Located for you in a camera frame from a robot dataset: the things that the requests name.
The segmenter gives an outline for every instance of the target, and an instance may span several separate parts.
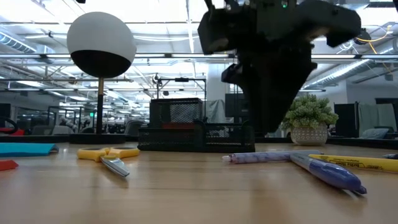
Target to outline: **white pot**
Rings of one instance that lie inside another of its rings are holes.
[[[292,141],[302,146],[322,146],[328,139],[328,130],[325,124],[317,128],[293,128]]]

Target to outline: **wooden table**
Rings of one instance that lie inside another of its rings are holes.
[[[365,196],[334,189],[295,164],[227,165],[221,154],[142,152],[123,159],[120,178],[101,163],[76,159],[82,146],[60,144],[47,157],[16,159],[0,172],[0,223],[396,223],[398,174],[352,169]],[[259,144],[259,151],[308,149]],[[397,153],[318,147],[327,154]]]

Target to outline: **red object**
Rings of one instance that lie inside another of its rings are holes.
[[[193,123],[163,123],[162,128],[165,129],[193,129]]]
[[[17,167],[18,167],[18,164],[13,160],[0,161],[0,171],[15,169]]]
[[[12,128],[0,128],[0,131],[11,131]],[[10,136],[23,136],[25,133],[24,130],[18,129],[18,131],[14,134],[10,134]]]

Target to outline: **green plant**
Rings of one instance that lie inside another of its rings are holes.
[[[282,128],[316,128],[320,124],[336,124],[338,115],[331,112],[328,103],[328,98],[317,99],[315,95],[295,99],[285,115]]]

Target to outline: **potted plant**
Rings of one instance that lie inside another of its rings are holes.
[[[328,106],[329,99],[305,95],[295,99],[282,122],[290,130],[292,141],[304,146],[320,146],[328,138],[328,124],[336,124],[338,115]]]

